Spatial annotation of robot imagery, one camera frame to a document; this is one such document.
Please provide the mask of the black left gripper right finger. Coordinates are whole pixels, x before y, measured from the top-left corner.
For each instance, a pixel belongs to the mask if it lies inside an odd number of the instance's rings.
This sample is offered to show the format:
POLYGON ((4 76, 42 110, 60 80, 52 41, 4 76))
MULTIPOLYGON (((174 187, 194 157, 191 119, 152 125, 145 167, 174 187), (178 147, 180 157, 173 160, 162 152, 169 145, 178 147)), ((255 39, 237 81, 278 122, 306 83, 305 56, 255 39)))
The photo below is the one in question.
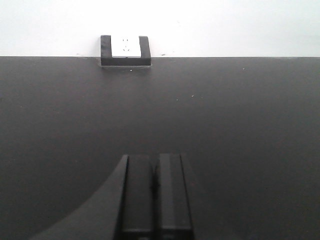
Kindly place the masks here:
POLYGON ((155 180, 156 239, 192 240, 194 233, 181 156, 160 154, 155 180))

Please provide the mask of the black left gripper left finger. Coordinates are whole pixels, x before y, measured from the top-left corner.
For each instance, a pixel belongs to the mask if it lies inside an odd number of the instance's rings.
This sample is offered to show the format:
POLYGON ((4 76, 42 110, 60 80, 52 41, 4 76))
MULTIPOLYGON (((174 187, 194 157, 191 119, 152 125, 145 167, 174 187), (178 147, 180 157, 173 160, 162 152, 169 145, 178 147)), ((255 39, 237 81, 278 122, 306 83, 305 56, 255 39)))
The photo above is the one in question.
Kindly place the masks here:
POLYGON ((34 240, 151 240, 153 167, 147 155, 123 155, 107 180, 70 215, 34 240))

